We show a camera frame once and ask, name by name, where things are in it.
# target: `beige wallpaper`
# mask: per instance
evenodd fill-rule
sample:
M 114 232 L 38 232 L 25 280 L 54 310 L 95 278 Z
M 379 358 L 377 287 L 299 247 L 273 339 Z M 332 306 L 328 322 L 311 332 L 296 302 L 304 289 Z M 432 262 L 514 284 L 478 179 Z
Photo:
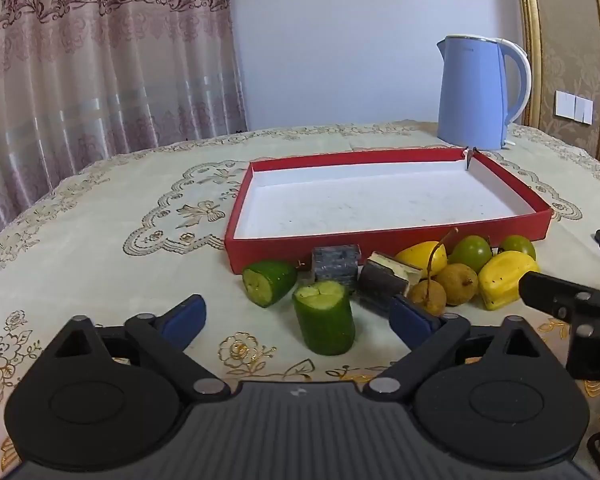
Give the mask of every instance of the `beige wallpaper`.
M 538 0 L 542 35 L 540 129 L 596 156 L 600 131 L 597 0 Z M 592 99 L 593 124 L 554 116 L 555 91 Z

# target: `electric kettle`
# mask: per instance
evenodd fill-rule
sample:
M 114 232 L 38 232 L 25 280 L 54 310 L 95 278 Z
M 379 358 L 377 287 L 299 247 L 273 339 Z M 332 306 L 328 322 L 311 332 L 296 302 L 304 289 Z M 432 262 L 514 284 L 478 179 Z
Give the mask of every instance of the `electric kettle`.
M 451 34 L 438 43 L 444 60 L 438 137 L 456 146 L 479 150 L 504 147 L 507 125 L 531 94 L 531 66 L 515 43 L 499 38 Z M 520 93 L 509 108 L 504 57 L 520 70 Z

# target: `red tray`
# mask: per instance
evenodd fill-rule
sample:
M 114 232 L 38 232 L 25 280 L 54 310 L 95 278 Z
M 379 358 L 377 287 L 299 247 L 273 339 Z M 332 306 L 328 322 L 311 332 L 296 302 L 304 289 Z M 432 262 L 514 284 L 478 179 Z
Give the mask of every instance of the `red tray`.
M 551 207 L 482 153 L 463 148 L 327 153 L 252 162 L 224 237 L 232 271 L 264 259 L 308 264 L 314 247 L 357 244 L 362 258 L 465 236 L 492 246 L 546 236 Z

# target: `cream tablecloth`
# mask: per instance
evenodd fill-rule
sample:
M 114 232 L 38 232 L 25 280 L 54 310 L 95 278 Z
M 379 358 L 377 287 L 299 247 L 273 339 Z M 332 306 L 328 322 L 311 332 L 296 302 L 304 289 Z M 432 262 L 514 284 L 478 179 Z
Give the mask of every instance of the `cream tablecloth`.
M 357 305 L 354 347 L 336 357 L 312 354 L 302 344 L 289 301 L 267 310 L 247 301 L 240 277 L 228 269 L 222 236 L 250 160 L 443 144 L 435 128 L 403 121 L 263 130 L 119 155 L 65 180 L 20 215 L 0 234 L 0 476 L 18 460 L 2 423 L 6 398 L 75 314 L 119 324 L 202 294 L 208 321 L 187 353 L 232 384 L 363 382 L 402 357 L 406 349 L 386 320 Z M 536 244 L 542 270 L 600 287 L 600 250 L 592 239 L 600 228 L 600 163 L 531 128 L 515 126 L 510 138 L 515 146 L 490 156 L 555 211 L 548 237 Z M 564 359 L 563 323 L 521 302 L 497 312 L 477 305 L 457 311 L 476 324 L 522 314 Z M 598 431 L 600 383 L 582 387 L 592 406 L 589 431 Z M 578 460 L 591 468 L 586 451 Z

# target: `cucumber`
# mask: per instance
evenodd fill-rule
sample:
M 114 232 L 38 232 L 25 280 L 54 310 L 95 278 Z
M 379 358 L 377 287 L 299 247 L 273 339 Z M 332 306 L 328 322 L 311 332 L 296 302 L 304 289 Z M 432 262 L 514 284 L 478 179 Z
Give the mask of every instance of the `cucumber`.
M 294 306 L 309 350 L 320 355 L 340 355 L 351 348 L 356 327 L 343 285 L 329 281 L 300 286 L 294 292 Z
M 262 260 L 242 271 L 247 297 L 258 306 L 267 307 L 288 293 L 296 284 L 298 272 L 286 262 Z

